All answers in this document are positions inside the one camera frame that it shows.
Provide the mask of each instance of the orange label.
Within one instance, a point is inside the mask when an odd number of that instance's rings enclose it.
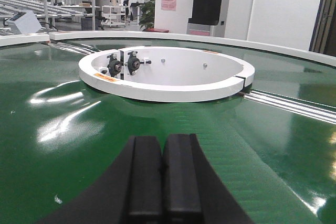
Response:
[[[110,82],[119,81],[119,79],[117,79],[117,78],[106,76],[105,74],[102,74],[102,73],[95,73],[94,75],[97,76],[97,77],[99,77],[99,78],[101,78],[101,79],[110,81]]]
[[[207,50],[202,50],[203,52],[210,52],[212,54],[218,54],[217,52],[212,52],[212,51],[207,51]]]

